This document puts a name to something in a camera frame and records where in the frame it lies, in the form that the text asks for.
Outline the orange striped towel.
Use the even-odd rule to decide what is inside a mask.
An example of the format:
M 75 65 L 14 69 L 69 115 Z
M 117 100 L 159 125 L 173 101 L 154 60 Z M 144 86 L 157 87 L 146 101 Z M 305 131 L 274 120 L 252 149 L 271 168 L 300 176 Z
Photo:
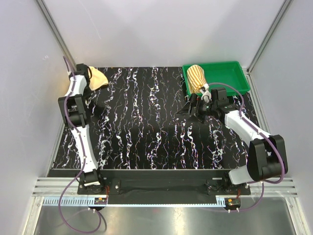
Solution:
M 200 89 L 207 84 L 204 70 L 199 65 L 192 65 L 187 69 L 187 81 L 190 93 L 200 93 Z

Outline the yellow chick towel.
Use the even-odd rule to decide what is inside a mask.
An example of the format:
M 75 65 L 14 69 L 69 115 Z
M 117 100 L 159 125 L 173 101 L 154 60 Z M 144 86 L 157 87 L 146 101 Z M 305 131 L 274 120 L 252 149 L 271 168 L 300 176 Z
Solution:
M 100 89 L 101 87 L 109 84 L 107 77 L 97 68 L 89 66 L 88 72 L 90 79 L 89 88 L 92 91 Z

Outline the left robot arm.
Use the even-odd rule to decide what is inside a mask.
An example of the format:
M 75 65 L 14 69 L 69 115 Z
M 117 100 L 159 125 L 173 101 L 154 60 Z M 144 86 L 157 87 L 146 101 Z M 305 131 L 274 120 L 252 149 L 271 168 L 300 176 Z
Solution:
M 86 95 L 91 91 L 89 84 L 91 69 L 85 64 L 76 65 L 76 71 L 69 74 L 69 88 L 63 97 L 58 98 L 63 122 L 71 130 L 81 162 L 80 184 L 83 189 L 100 194 L 105 190 L 98 162 L 90 140 L 90 114 L 86 107 Z

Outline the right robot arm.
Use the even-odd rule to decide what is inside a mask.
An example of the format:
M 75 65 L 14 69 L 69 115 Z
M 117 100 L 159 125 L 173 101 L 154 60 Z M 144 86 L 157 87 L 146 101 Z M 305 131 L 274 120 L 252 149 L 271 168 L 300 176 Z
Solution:
M 209 90 L 201 88 L 201 96 L 191 94 L 189 100 L 178 111 L 189 115 L 192 120 L 205 122 L 214 117 L 233 130 L 248 146 L 245 166 L 233 169 L 223 176 L 218 189 L 233 194 L 251 183 L 267 182 L 278 184 L 288 172 L 285 141 L 280 135 L 272 135 L 250 121 L 242 107 L 231 104 L 226 89 L 218 86 Z

